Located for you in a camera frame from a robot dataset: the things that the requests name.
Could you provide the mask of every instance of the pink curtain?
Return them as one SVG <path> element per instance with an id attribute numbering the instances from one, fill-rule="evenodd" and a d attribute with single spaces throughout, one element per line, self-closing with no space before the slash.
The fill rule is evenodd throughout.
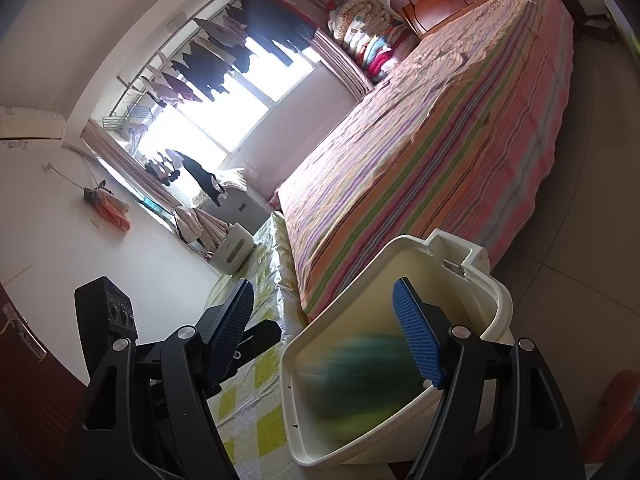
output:
<path id="1" fill-rule="evenodd" d="M 169 190 L 145 171 L 145 168 L 129 152 L 121 147 L 107 131 L 94 120 L 89 119 L 84 127 L 81 139 L 104 159 L 114 170 L 157 204 L 173 213 L 183 205 Z"/>
<path id="2" fill-rule="evenodd" d="M 373 90 L 373 83 L 360 67 L 322 30 L 316 30 L 311 45 L 327 68 L 342 81 L 358 101 L 362 101 L 363 97 Z"/>

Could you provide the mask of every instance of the blue gripper pad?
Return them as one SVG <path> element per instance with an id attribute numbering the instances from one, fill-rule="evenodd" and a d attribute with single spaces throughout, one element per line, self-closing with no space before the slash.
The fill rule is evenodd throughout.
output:
<path id="1" fill-rule="evenodd" d="M 437 389 L 444 386 L 440 343 L 420 310 L 420 298 L 407 278 L 394 283 L 393 306 L 420 375 Z"/>

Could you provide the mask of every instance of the door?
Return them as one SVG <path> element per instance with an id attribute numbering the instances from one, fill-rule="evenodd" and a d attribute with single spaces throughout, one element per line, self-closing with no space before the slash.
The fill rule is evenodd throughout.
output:
<path id="1" fill-rule="evenodd" d="M 52 476 L 84 390 L 30 332 L 0 285 L 0 402 L 23 446 Z"/>

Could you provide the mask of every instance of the clothes drying rack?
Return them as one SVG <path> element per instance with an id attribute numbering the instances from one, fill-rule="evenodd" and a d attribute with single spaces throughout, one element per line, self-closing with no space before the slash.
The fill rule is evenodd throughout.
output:
<path id="1" fill-rule="evenodd" d="M 124 112 L 123 116 L 122 116 L 122 120 L 126 120 L 128 115 L 130 114 L 131 110 L 134 110 L 136 108 L 136 105 L 138 104 L 138 102 L 140 101 L 140 99 L 142 99 L 142 96 L 145 95 L 145 90 L 138 90 L 138 88 L 136 88 L 135 83 L 136 81 L 138 81 L 140 79 L 140 76 L 143 75 L 143 73 L 145 72 L 145 70 L 148 70 L 148 66 L 151 66 L 152 63 L 154 62 L 155 58 L 158 56 L 158 53 L 162 51 L 162 49 L 164 49 L 164 47 L 166 47 L 173 38 L 175 38 L 183 29 L 184 27 L 186 27 L 192 20 L 193 18 L 203 18 L 206 20 L 213 20 L 215 19 L 217 16 L 219 16 L 220 14 L 222 14 L 222 12 L 224 12 L 224 10 L 226 9 L 227 6 L 231 5 L 232 3 L 238 1 L 238 0 L 231 0 L 229 2 L 227 2 L 221 9 L 217 10 L 214 14 L 212 14 L 211 16 L 198 16 L 203 10 L 207 9 L 207 7 L 209 7 L 213 2 L 215 2 L 216 0 L 209 0 L 208 2 L 206 2 L 203 6 L 201 6 L 198 10 L 196 10 L 196 12 L 194 12 L 191 16 L 189 16 L 187 18 L 187 20 L 185 20 L 185 22 L 183 24 L 180 25 L 180 27 L 178 27 L 176 30 L 174 30 L 172 32 L 172 34 L 164 41 L 164 43 L 153 53 L 153 55 L 142 65 L 142 68 L 140 68 L 140 70 L 138 71 L 138 73 L 131 79 L 130 82 L 126 82 L 124 81 L 124 79 L 122 79 L 120 76 L 117 76 L 117 79 L 120 83 L 122 83 L 122 85 L 124 86 L 124 90 L 122 92 L 122 94 L 120 95 L 119 99 L 116 101 L 116 104 L 113 106 L 113 108 L 111 109 L 111 112 L 109 113 L 109 117 L 113 117 L 116 115 L 116 110 L 118 109 L 118 107 L 120 106 L 120 104 L 123 102 L 123 100 L 125 99 L 125 97 L 127 96 L 127 93 L 130 90 L 134 90 L 135 92 L 137 92 L 137 97 L 133 100 L 133 102 L 127 106 L 127 110 Z M 192 34 L 190 34 L 188 36 L 188 38 L 186 38 L 183 42 L 180 43 L 180 45 L 174 50 L 172 51 L 172 53 L 170 54 L 166 54 L 166 56 L 168 57 L 168 59 L 170 60 L 172 57 L 176 56 L 177 54 L 180 53 L 180 51 L 187 45 L 189 44 L 189 42 L 198 35 L 198 33 L 200 32 L 200 27 L 198 27 L 196 29 L 196 31 L 194 31 Z M 161 64 L 158 67 L 159 71 L 162 71 L 162 69 L 164 68 L 164 66 Z M 153 79 L 153 74 L 151 74 L 149 76 L 149 79 Z"/>

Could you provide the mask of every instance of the pillow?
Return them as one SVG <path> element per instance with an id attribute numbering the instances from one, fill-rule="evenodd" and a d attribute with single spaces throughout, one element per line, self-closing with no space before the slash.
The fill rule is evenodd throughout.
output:
<path id="1" fill-rule="evenodd" d="M 244 179 L 244 168 L 234 168 L 233 170 L 216 170 L 216 180 L 222 187 L 232 187 L 246 193 L 246 180 Z"/>

